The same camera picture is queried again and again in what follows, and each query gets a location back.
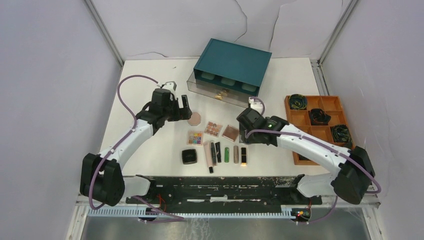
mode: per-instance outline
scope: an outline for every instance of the grey floor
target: grey floor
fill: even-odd
[[[313,209],[312,219],[328,209]],[[338,208],[328,219],[298,225],[288,219],[190,218],[144,224],[133,217],[88,217],[83,240],[369,240],[361,209]]]

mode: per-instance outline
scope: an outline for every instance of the black compact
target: black compact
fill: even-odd
[[[196,153],[196,149],[183,150],[181,156],[183,164],[195,164],[198,162],[198,155]]]

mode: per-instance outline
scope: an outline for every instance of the wooden compartment box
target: wooden compartment box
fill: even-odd
[[[346,121],[345,112],[343,111],[342,104],[338,96],[305,96],[307,100],[306,110],[292,110],[289,106],[289,97],[286,96],[284,99],[285,112],[287,113],[287,120],[289,123],[295,125],[300,130],[308,133],[321,140],[329,142],[336,146],[343,146],[343,142],[334,142],[331,127],[339,124],[344,124],[349,129],[350,134],[352,131]],[[309,118],[309,111],[312,109],[322,109],[327,115],[331,116],[331,120],[328,125],[313,126]],[[294,164],[295,165],[310,165],[317,166],[318,164],[293,152]]]

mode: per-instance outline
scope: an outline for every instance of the white table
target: white table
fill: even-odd
[[[238,142],[233,143],[222,136],[216,138],[205,134],[204,141],[221,142],[221,151],[224,151],[225,147],[230,148],[230,162],[225,163],[224,154],[222,154],[222,163],[214,167],[214,173],[210,174],[203,146],[186,144],[188,131],[204,131],[208,121],[222,124],[222,131],[227,125],[239,126],[236,117],[244,108],[189,91],[186,81],[196,62],[197,59],[129,60],[125,62],[121,80],[129,75],[140,74],[154,78],[161,83],[175,81],[180,106],[181,95],[186,94],[191,110],[200,113],[202,118],[202,122],[198,126],[190,126],[185,120],[166,122],[165,126],[147,140],[130,158],[123,169],[125,176],[140,174],[145,176],[255,177],[327,173],[321,166],[294,165],[292,152],[283,148],[264,144],[247,146]],[[155,88],[156,85],[152,81],[137,77],[122,85],[121,95],[125,103],[135,113],[138,113],[144,104],[151,100]],[[319,95],[309,58],[271,59],[259,92],[259,97],[266,104],[264,116],[275,115],[285,119],[284,98],[291,94]],[[115,96],[101,149],[115,143],[128,130],[129,126],[132,126],[132,121],[130,114]],[[234,164],[233,146],[235,144],[247,148],[247,166]],[[195,148],[197,151],[197,163],[184,165],[181,160],[181,151],[190,148]]]

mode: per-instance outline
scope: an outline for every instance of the white wall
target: white wall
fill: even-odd
[[[119,72],[82,0],[0,3],[0,239],[65,237]]]
[[[350,0],[93,0],[125,60],[200,56],[210,38],[317,59]]]
[[[387,239],[424,236],[424,2],[362,0],[323,64],[366,146]]]

